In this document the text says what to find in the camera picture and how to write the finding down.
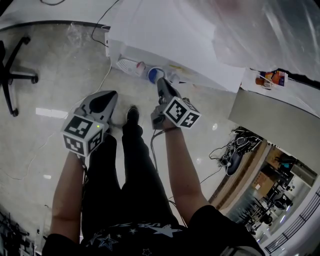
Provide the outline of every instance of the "office chair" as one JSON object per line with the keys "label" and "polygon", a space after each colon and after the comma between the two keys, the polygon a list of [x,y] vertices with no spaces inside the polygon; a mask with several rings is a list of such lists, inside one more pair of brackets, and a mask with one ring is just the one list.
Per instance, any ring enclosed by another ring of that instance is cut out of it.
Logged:
{"label": "office chair", "polygon": [[22,75],[22,74],[12,74],[10,73],[10,68],[12,66],[12,63],[14,62],[17,53],[21,47],[22,44],[29,44],[30,38],[29,37],[23,37],[21,38],[20,42],[17,44],[15,49],[13,50],[9,60],[7,61],[6,65],[4,66],[3,61],[6,55],[6,49],[3,41],[0,41],[0,85],[2,85],[4,96],[6,103],[9,108],[9,112],[11,115],[16,117],[19,114],[18,109],[13,109],[11,99],[10,99],[10,93],[9,93],[9,86],[12,84],[14,79],[28,79],[31,80],[31,83],[36,84],[39,81],[38,75]]}

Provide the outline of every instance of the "cardboard box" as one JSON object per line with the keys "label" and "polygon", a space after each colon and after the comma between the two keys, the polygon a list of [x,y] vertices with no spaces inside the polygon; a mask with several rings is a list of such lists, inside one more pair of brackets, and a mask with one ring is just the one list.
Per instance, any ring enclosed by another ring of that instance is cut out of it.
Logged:
{"label": "cardboard box", "polygon": [[265,161],[273,168],[278,170],[280,167],[280,163],[276,160],[276,158],[280,158],[282,154],[283,152],[274,146],[270,149]]}
{"label": "cardboard box", "polygon": [[261,196],[266,197],[277,180],[278,177],[276,175],[270,175],[269,173],[260,171],[254,179],[252,187],[256,189]]}

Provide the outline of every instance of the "chair leg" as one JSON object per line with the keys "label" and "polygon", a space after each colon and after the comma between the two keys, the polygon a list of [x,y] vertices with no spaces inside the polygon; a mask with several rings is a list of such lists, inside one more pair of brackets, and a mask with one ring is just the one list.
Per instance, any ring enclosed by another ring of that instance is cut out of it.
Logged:
{"label": "chair leg", "polygon": [[6,104],[8,105],[8,108],[9,108],[9,112],[10,112],[11,115],[16,117],[19,114],[19,112],[18,112],[17,108],[15,110],[13,110],[13,108],[12,108],[11,99],[10,99],[10,93],[9,93],[9,86],[8,86],[8,82],[7,81],[2,81],[2,88],[3,88]]}
{"label": "chair leg", "polygon": [[28,79],[31,80],[33,84],[38,83],[39,78],[38,75],[24,75],[24,74],[9,74],[9,79]]}
{"label": "chair leg", "polygon": [[29,37],[22,37],[21,40],[19,41],[19,43],[16,45],[16,47],[14,48],[9,60],[7,61],[6,65],[5,65],[5,71],[6,72],[9,72],[10,71],[10,68],[20,50],[20,47],[22,44],[25,44],[27,45],[28,43],[30,42],[30,38]]}

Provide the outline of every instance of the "tiled floor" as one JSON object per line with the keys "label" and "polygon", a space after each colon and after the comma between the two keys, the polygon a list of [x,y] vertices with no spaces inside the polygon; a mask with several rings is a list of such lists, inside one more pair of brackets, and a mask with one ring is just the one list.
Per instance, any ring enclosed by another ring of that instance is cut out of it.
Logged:
{"label": "tiled floor", "polygon": [[[0,32],[8,50],[6,57],[23,35],[30,35],[31,42],[22,46],[15,62],[17,69],[13,70],[35,70],[40,78],[37,84],[13,82],[18,117],[9,114],[0,87],[0,204],[32,238],[43,225],[45,205],[52,206],[67,155],[60,135],[64,120],[38,115],[36,108],[69,112],[77,101],[98,88],[109,69],[109,60],[104,47],[91,40],[91,31],[92,27],[55,24]],[[103,30],[97,29],[95,36],[103,40]],[[228,120],[235,94],[191,84],[179,85],[177,89],[202,113],[196,126],[184,131],[184,135],[199,178],[203,180],[218,169],[217,163],[209,159],[209,153],[224,146],[232,136],[230,131],[237,126]],[[149,145],[153,133],[150,114],[158,104],[155,86],[112,69],[102,90],[119,93],[112,116],[115,124],[124,122],[131,104],[139,107],[143,138]],[[217,124],[216,130],[213,130],[214,124]],[[114,128],[113,135],[118,141],[116,168],[122,186],[125,182],[122,132]],[[159,175],[167,196],[171,197],[164,136],[155,139],[154,149]],[[207,198],[212,196],[224,175],[220,171],[202,184]]]}

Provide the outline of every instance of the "black pants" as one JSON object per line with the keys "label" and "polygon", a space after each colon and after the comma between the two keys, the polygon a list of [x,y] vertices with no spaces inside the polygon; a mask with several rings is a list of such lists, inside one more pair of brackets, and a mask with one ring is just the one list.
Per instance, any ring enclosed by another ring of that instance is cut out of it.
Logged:
{"label": "black pants", "polygon": [[142,134],[143,130],[137,124],[123,126],[125,184],[122,189],[115,165],[116,139],[108,135],[91,154],[82,200],[85,239],[115,224],[143,221],[178,224]]}

